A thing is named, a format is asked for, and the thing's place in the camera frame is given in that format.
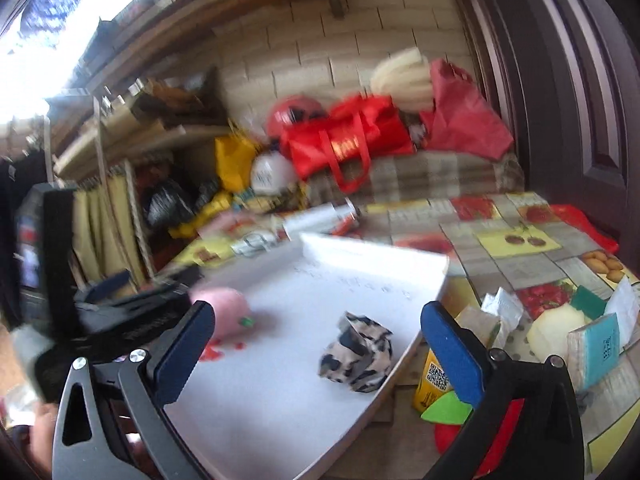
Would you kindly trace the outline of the person left hand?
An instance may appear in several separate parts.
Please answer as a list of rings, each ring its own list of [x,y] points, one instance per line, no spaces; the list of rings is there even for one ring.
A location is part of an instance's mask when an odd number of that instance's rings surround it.
[[[56,404],[40,403],[35,409],[35,423],[29,430],[29,458],[44,474],[52,472],[54,430],[57,418]]]

